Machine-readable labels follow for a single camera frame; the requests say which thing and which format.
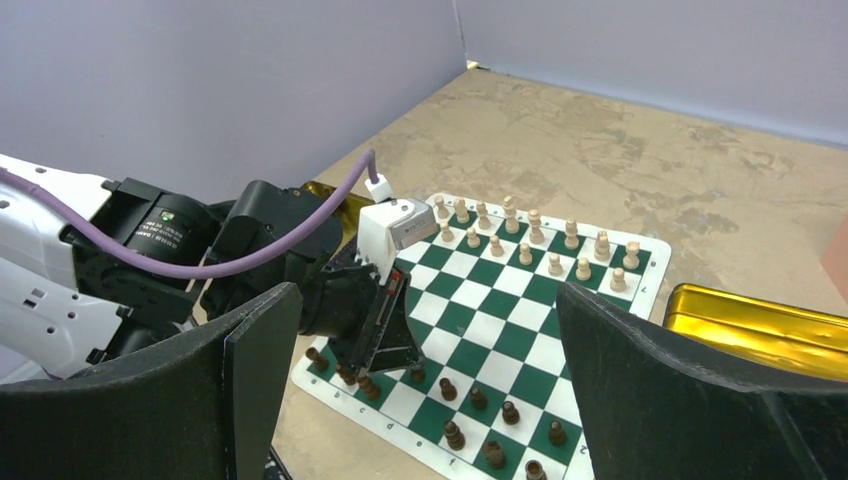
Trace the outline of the dark chess piece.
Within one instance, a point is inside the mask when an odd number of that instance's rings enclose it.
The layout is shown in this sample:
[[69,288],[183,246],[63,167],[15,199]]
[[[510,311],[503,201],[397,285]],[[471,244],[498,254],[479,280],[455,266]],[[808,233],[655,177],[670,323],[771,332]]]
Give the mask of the dark chess piece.
[[547,480],[546,471],[540,461],[531,459],[525,464],[526,480]]
[[342,364],[335,365],[336,374],[341,378],[341,380],[347,386],[357,386],[358,380],[357,375],[350,370],[349,368],[343,366]]
[[501,417],[505,424],[515,425],[520,421],[520,412],[512,401],[504,401],[501,405]]
[[439,379],[439,388],[442,398],[448,402],[454,401],[457,398],[457,389],[449,378],[443,377]]
[[451,450],[459,451],[465,447],[465,436],[454,421],[449,420],[444,423],[443,435]]
[[382,394],[381,387],[374,382],[374,380],[369,374],[363,374],[358,376],[357,383],[359,386],[359,390],[362,392],[362,394],[367,400],[374,401],[380,398]]
[[479,387],[474,386],[469,390],[469,399],[471,406],[475,410],[485,410],[487,408],[487,397]]
[[499,470],[506,464],[505,452],[496,440],[487,440],[481,448],[481,454],[491,469]]
[[309,347],[305,356],[311,362],[311,367],[317,372],[324,372],[329,367],[328,359],[315,347]]
[[416,384],[422,383],[427,378],[426,370],[424,368],[413,368],[409,371],[409,378]]

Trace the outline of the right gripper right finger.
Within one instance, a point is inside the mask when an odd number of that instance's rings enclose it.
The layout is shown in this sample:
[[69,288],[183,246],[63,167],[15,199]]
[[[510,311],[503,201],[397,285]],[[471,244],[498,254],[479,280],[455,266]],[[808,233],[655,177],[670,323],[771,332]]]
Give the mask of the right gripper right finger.
[[598,479],[843,479],[847,386],[758,364],[566,283],[556,311]]

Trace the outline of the dark chess piece eleventh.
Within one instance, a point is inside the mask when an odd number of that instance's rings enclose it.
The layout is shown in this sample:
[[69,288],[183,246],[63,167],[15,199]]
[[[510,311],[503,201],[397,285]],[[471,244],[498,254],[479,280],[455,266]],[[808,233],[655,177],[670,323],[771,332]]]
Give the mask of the dark chess piece eleventh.
[[562,423],[558,420],[553,420],[549,424],[548,429],[548,440],[552,445],[560,446],[564,445],[567,441],[567,433],[562,425]]

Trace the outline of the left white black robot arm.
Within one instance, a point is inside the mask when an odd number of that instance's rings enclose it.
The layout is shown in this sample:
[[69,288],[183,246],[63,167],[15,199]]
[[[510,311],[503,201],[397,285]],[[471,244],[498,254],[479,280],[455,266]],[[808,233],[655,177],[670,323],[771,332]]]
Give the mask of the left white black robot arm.
[[297,331],[328,340],[339,369],[421,369],[401,250],[435,230],[394,197],[367,151],[374,200],[254,180],[205,204],[148,183],[1,159],[1,348],[28,364],[5,383],[66,379],[294,284]]

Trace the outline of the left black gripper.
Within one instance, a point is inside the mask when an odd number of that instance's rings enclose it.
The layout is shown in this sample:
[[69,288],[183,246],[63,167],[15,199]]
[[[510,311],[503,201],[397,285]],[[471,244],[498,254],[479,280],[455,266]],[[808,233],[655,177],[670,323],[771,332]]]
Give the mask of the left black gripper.
[[421,369],[424,354],[407,312],[410,272],[374,265],[325,268],[301,290],[299,333],[323,336],[337,362],[355,374]]

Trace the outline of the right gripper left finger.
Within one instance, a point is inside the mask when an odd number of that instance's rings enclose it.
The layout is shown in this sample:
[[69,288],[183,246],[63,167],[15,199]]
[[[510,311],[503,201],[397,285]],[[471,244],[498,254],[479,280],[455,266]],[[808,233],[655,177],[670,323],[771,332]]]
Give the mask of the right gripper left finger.
[[260,479],[302,297],[275,286],[66,380],[1,389],[5,479]]

